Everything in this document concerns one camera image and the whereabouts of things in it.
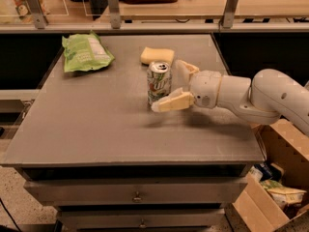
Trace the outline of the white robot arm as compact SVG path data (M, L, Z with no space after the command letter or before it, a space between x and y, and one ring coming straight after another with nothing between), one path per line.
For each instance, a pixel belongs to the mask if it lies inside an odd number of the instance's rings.
M177 62L183 87L152 104L152 111L183 110L195 104L230 110L241 119L271 125L285 117L309 135L309 90L288 75L264 69L253 78L201 71L185 61Z

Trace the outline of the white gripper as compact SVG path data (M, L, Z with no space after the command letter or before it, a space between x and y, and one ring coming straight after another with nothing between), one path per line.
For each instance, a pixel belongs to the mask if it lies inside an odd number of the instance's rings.
M187 109L194 104L194 99L197 106L213 109L216 107L221 80L220 72L200 72L198 67L184 60L177 60L175 87L178 89L155 101L152 104L152 111L167 112ZM192 94L184 90L188 84Z

